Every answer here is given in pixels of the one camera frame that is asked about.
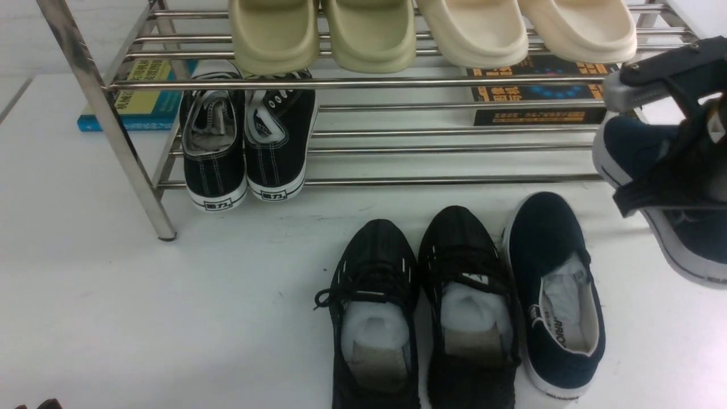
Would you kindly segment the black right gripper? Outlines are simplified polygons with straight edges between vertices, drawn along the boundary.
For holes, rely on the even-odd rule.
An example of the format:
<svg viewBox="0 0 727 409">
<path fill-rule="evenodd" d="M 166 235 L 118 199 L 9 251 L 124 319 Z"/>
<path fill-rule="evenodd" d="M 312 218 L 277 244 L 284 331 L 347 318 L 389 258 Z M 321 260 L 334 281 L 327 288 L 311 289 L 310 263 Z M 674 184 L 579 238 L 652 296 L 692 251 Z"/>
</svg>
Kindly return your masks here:
<svg viewBox="0 0 727 409">
<path fill-rule="evenodd" d="M 683 114 L 685 145 L 613 195 L 623 217 L 646 209 L 725 210 L 726 38 L 715 36 L 625 64 L 603 80 L 608 111 L 626 113 L 673 98 Z"/>
</svg>

